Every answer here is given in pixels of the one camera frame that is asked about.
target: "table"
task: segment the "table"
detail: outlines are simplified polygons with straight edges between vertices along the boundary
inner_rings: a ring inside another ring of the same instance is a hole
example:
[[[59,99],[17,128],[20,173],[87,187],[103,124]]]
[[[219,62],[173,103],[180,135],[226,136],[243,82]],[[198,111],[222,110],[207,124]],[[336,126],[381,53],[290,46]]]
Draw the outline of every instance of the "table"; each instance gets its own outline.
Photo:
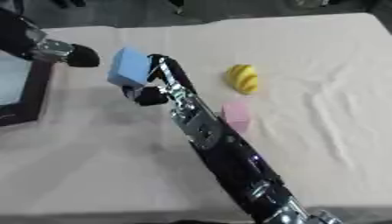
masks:
[[[177,59],[215,111],[224,102],[247,102],[246,139],[305,206],[329,207],[344,219],[391,218],[392,38],[375,17],[48,31],[93,47],[102,63],[57,65],[40,121],[0,129],[2,214],[243,218],[168,106],[139,108],[106,82],[114,53],[132,46]],[[257,68],[257,94],[241,96],[221,80],[237,63]]]

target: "yellow striped ball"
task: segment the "yellow striped ball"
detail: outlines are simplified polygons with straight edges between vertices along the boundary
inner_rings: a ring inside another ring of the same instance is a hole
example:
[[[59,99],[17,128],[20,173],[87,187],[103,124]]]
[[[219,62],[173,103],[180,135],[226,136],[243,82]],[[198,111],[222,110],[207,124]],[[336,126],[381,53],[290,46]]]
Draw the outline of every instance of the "yellow striped ball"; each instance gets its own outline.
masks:
[[[251,65],[235,65],[226,73],[227,83],[238,92],[249,95],[257,90],[257,73]]]

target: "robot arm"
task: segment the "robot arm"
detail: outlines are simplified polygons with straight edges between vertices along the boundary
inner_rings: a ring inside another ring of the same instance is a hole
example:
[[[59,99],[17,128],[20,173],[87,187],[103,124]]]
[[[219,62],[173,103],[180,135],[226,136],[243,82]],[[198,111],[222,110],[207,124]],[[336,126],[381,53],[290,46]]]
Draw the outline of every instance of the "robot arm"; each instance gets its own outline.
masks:
[[[162,55],[152,57],[151,76],[164,80],[159,93],[173,103],[171,119],[222,188],[256,223],[341,223],[325,211],[308,214],[262,156],[198,97],[179,64]]]
[[[66,62],[71,67],[97,67],[98,54],[83,45],[53,40],[26,17],[0,9],[0,50],[24,60]]]

